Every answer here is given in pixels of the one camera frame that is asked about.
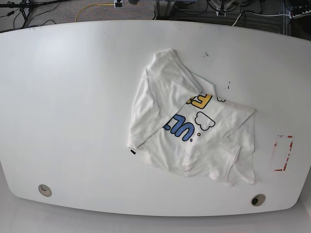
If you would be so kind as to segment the white printed T-shirt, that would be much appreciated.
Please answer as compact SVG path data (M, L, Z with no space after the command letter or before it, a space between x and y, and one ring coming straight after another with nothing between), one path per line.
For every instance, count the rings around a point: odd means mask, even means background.
M254 184L255 109L218 97L173 49L155 53L133 102L128 148L148 165L229 186Z

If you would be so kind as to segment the red tape rectangle marking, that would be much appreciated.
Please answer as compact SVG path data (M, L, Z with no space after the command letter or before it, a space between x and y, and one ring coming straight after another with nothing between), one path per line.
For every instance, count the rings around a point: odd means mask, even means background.
M294 143L294 137L291 135L278 135L274 143L271 169L272 171L285 171L291 150Z

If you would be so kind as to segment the black tripod stand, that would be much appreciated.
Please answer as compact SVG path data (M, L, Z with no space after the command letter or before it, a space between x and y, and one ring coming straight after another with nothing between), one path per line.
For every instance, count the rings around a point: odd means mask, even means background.
M48 5L54 5L54 4L60 5L63 2L69 2L69 1L70 0L50 0L50 1L21 0L19 3L15 3L14 0L9 0L6 3L1 3L0 4L1 9L6 9L6 8L10 9L10 11L7 12L5 15L0 16L1 19L5 17L11 17L17 14L15 18L13 19L13 23L12 23L13 28L8 29L8 30L3 30L1 31L1 33L24 29L27 26L29 26L29 23L31 21L31 15L36 8L40 8L40 7L48 6ZM21 27L18 28L15 26L15 22L16 22L17 16L19 15L22 15L23 23Z

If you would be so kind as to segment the white power strip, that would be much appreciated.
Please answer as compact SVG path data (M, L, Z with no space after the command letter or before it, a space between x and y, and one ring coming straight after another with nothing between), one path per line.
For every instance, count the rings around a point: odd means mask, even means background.
M294 7L290 12L290 18L298 19L301 17L306 17L311 15L311 6L304 5L304 6L297 6Z

